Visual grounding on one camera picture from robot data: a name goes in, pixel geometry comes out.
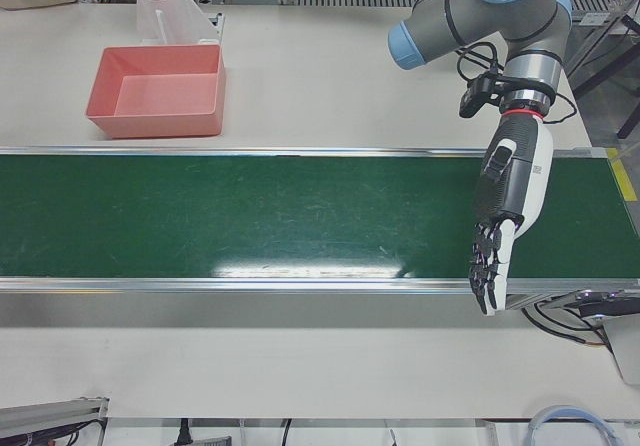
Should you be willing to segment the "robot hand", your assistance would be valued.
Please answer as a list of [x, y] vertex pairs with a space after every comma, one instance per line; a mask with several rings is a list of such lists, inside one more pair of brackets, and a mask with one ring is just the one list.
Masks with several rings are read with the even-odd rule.
[[483, 314], [506, 308], [514, 242], [538, 219], [547, 190], [553, 138], [540, 115], [502, 114], [482, 161], [473, 201], [471, 290]]

